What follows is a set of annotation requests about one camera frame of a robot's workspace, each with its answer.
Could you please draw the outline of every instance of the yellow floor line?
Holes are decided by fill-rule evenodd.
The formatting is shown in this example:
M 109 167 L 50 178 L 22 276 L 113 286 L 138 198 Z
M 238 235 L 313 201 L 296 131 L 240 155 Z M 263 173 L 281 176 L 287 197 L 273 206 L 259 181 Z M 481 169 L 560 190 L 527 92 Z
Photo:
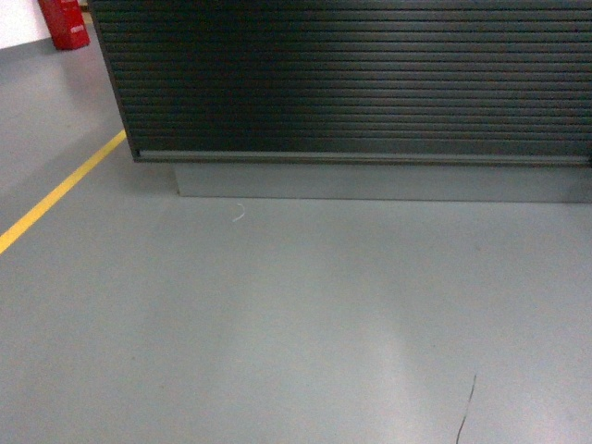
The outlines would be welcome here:
M 22 236 L 32 225 L 43 217 L 49 209 L 56 204 L 68 191 L 80 182 L 89 171 L 99 165 L 109 153 L 111 153 L 120 143 L 126 139 L 126 131 L 122 130 L 115 136 L 107 145 L 97 151 L 91 156 L 89 160 L 79 166 L 76 171 L 70 174 L 62 183 L 54 188 L 52 192 L 47 194 L 39 203 L 32 207 L 32 209 L 18 220 L 15 225 L 10 227 L 2 236 L 0 236 L 0 254 L 6 251 L 15 243 L 20 236 Z

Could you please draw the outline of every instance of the grey floor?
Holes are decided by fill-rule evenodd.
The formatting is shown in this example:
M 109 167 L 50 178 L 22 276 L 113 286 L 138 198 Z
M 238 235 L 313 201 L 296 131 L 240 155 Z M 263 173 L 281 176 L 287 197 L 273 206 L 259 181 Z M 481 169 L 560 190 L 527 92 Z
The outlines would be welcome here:
M 121 130 L 96 41 L 7 51 L 1 231 Z M 122 143 L 0 256 L 3 444 L 454 443 L 475 374 L 461 443 L 592 442 L 592 206 L 179 198 Z

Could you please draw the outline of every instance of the red fire extinguisher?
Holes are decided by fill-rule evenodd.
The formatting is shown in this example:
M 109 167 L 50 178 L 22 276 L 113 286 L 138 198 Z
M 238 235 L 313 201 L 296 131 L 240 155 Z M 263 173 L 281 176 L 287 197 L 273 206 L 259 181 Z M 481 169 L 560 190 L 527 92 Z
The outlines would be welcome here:
M 76 49 L 91 42 L 78 0 L 39 0 L 57 49 Z

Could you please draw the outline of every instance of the wall base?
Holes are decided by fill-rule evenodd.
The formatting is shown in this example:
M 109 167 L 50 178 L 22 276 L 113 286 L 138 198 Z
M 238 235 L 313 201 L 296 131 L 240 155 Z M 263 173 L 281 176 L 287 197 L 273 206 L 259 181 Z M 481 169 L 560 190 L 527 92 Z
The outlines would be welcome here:
M 175 164 L 181 196 L 592 203 L 592 169 L 519 166 Z

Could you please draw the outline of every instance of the white wall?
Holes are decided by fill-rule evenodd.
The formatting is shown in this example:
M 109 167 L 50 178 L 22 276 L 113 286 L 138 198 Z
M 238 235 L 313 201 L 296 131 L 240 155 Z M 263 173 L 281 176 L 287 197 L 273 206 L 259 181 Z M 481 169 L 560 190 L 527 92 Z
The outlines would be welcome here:
M 0 49 L 48 37 L 37 0 L 0 0 Z

